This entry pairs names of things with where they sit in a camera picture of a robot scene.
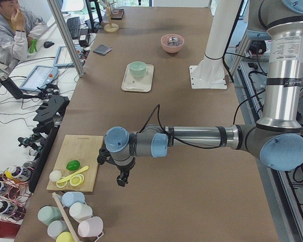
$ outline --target sleeve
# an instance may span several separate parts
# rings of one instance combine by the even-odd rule
[[[25,32],[16,31],[15,37],[0,28],[0,47],[20,61],[27,59],[28,42]]]
[[[34,15],[31,11],[28,11],[30,14],[30,21],[33,24],[33,28],[30,30],[28,37],[37,39],[39,38],[47,29],[47,24],[42,17]]]

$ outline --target black mouse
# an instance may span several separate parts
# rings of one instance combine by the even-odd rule
[[[55,43],[54,42],[52,42],[52,41],[46,41],[45,43],[44,43],[44,48],[49,48],[49,47],[51,47],[51,46],[53,46]]]

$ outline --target gray cloth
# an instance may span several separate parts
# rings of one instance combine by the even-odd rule
[[[27,36],[36,39],[47,28],[42,17],[34,15],[25,8],[20,8],[20,10],[25,16],[26,33],[15,32],[0,14],[0,62],[8,66],[9,72],[13,70],[19,61],[27,59]]]

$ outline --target cutting board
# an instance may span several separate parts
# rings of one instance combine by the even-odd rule
[[[103,136],[90,135],[65,135],[61,150],[57,157],[53,170],[60,170],[63,176],[68,176],[74,171],[66,169],[66,165],[71,160],[78,160],[80,168],[88,165],[89,170],[84,171],[84,182],[76,187],[70,185],[68,181],[64,188],[56,187],[56,183],[49,181],[47,190],[49,191],[80,191],[93,192],[98,163],[96,158],[103,143]]]

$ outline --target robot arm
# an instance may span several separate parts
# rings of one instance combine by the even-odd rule
[[[249,152],[275,170],[291,170],[303,163],[303,138],[296,121],[303,70],[303,1],[251,0],[247,34],[250,39],[272,39],[263,117],[255,126],[150,125],[131,134],[122,127],[111,128],[98,162],[107,161],[120,169],[118,185],[128,183],[135,157],[166,156],[167,147],[173,145],[228,146]]]

